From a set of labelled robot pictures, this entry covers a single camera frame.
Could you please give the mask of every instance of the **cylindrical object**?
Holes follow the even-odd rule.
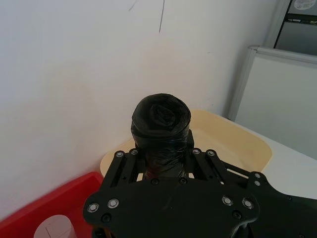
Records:
[[[169,94],[144,98],[132,116],[131,132],[146,157],[145,177],[183,177],[191,114]]]
[[[36,229],[34,238],[76,238],[71,221],[64,215],[44,220]]]

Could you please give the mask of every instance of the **white wall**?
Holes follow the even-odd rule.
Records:
[[[145,96],[222,114],[277,0],[0,3],[0,218],[97,167]]]

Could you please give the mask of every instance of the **black metal bracket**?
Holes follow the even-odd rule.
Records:
[[[186,172],[195,178],[137,181],[142,151],[117,151],[83,215],[95,237],[313,238],[317,200],[276,191],[260,172],[221,161],[190,142]]]

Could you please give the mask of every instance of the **black tape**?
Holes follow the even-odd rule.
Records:
[[[169,94],[147,96],[132,116],[131,132],[146,157],[145,177],[183,177],[191,114]]]

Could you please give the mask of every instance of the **red container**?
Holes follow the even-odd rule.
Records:
[[[33,238],[40,223],[53,215],[67,216],[77,238],[90,238],[92,228],[84,221],[83,206],[102,181],[97,172],[88,173],[32,202],[0,223],[0,238]]]

